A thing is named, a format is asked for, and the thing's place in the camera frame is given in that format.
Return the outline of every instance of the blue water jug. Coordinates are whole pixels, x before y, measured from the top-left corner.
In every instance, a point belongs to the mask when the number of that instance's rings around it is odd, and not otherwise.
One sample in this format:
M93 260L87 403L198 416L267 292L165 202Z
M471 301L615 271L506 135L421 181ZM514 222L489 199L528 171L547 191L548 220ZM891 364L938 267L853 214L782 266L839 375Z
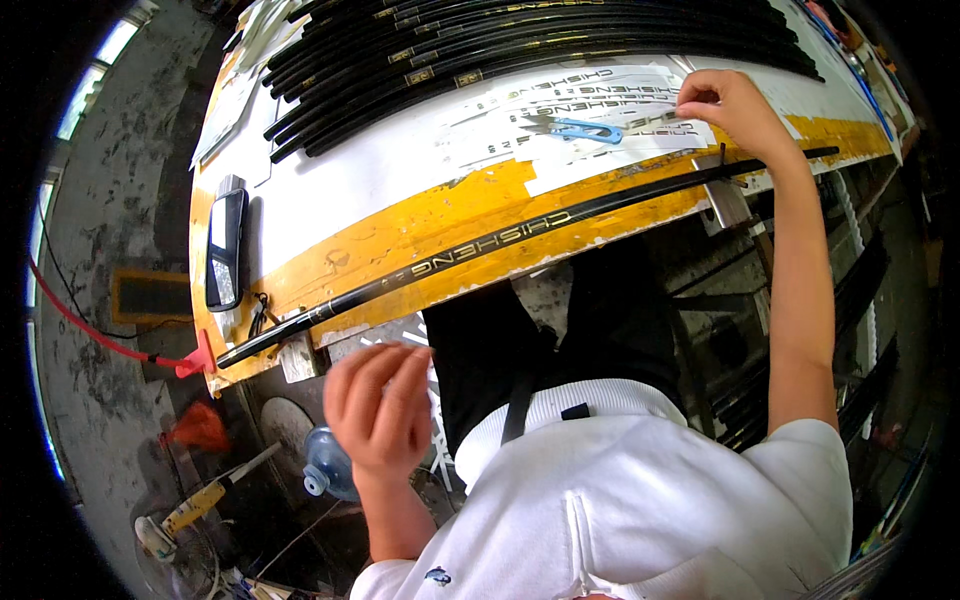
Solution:
M313 495L326 492L347 502L359 502L360 495L353 487L350 457L337 443L326 425L317 425L303 441L303 486Z

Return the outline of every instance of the workbench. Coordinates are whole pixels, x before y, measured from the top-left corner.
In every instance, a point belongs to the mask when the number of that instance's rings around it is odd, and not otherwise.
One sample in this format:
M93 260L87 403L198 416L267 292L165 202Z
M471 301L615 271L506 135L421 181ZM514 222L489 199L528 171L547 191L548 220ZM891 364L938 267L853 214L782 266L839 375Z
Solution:
M787 129L803 148L837 146L840 153L811 162L814 174L879 156L902 156L915 121L909 108L907 128L888 139L848 66L789 0L771 0L784 12L787 25L799 37L824 83L763 65L700 57L643 56L606 64L665 66L684 77L691 69L732 68L748 73ZM218 100L222 79L233 57L225 56L221 79L210 100ZM601 63L537 69L509 76L512 81L544 75L562 76L569 68L598 68ZM476 171L450 166L438 143L435 115L482 98L499 80L470 85L420 103L356 134L332 151L307 157L302 151L272 165L271 142L262 132L289 107L257 85L245 113L245 123L218 154L195 170L190 206L189 270L194 323L205 329L215 355L228 349L204 304L204 260L207 224L215 190L226 175L246 183L251 210L245 235L249 242L250 291L269 295L274 314L324 300L376 280L427 256L477 238L525 218L654 180L687 173L698 156L718 148L672 152L579 180L531 197L525 183L537 177L529 161L511 158ZM717 143L726 143L728 160L747 158L723 132L714 129ZM765 172L742 178L745 194L771 188ZM687 189L616 210L528 242L465 262L395 290L338 315L311 330L320 348L378 324L409 315L498 280L521 276L611 240L653 228L709 207L704 187ZM242 322L234 342L246 339L254 300L241 304ZM239 380L278 364L269 350L225 370L206 373L215 394Z

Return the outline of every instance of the small scissors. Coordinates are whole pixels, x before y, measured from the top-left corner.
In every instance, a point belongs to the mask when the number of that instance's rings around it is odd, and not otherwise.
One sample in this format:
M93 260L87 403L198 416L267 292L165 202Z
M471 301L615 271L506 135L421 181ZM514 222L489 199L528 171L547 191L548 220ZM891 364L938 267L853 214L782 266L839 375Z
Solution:
M592 139L608 144L619 144L620 140L623 139L623 132L620 129L612 125L604 125L603 123L590 123L589 121L576 121L574 119L556 119L542 114L521 118L534 123L534 125L520 126L522 130L562 135L565 140L576 137L580 139Z

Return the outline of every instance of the person's right hand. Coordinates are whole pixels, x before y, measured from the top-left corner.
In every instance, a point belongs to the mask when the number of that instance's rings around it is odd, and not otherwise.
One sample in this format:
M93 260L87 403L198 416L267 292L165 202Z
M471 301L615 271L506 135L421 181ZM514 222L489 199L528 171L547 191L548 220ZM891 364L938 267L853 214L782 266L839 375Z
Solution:
M702 69L690 73L677 94L676 111L678 117L702 119L719 127L739 148L767 166L797 158L805 161L766 98L739 71Z
M358 489L406 485L426 453L432 430L429 362L430 348L376 344L354 352L327 374L324 417L353 462Z

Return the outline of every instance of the red tubing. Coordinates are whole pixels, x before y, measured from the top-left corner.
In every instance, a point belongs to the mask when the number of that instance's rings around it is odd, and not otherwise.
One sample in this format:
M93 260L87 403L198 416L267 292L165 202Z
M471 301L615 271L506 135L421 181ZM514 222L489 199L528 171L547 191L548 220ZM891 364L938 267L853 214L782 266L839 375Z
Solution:
M89 335L91 338L93 338L97 342L100 342L101 344L103 344L107 348L110 348L114 352L118 352L120 354L123 354L124 356L129 356L130 358L135 358L136 360L143 361L145 363L156 362L161 367L171 367L171 368L186 367L189 369L193 367L192 363L190 363L189 361L163 358L162 356L158 356L156 360L151 361L150 354L147 354L146 352L137 352L136 350L131 350L126 346L121 346L120 344L117 344L116 342L111 340L109 337L107 337L103 333L100 333L99 331L91 327L89 324L85 323L83 319L81 319L77 315L70 312L70 309L64 306L63 302L61 302L60 299L54 296L54 293L47 286L47 282L43 279L43 276L40 275L40 270L36 267L36 264L34 264L33 257L31 256L29 260L30 260L30 270L34 272L34 277L36 277L36 283L38 283L40 286L40 289L43 290L43 295L46 296L50 302L53 303L53 305L57 308L57 310L64 317L66 317L70 323L76 325L77 327L85 331L87 335Z

